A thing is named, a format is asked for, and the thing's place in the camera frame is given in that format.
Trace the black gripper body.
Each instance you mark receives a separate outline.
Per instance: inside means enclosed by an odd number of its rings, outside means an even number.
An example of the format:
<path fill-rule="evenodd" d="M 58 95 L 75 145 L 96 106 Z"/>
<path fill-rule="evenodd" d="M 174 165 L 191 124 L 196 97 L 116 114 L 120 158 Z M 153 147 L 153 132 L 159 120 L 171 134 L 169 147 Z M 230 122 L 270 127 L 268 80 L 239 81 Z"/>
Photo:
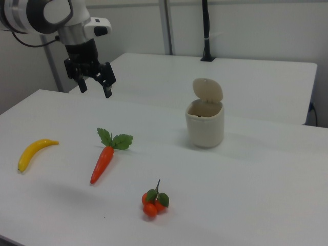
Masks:
<path fill-rule="evenodd" d="M 78 45 L 66 45 L 69 58 L 64 61 L 67 75 L 77 82 L 80 77 L 91 77 L 103 85 L 113 85 L 116 77 L 109 62 L 98 61 L 94 39 Z"/>

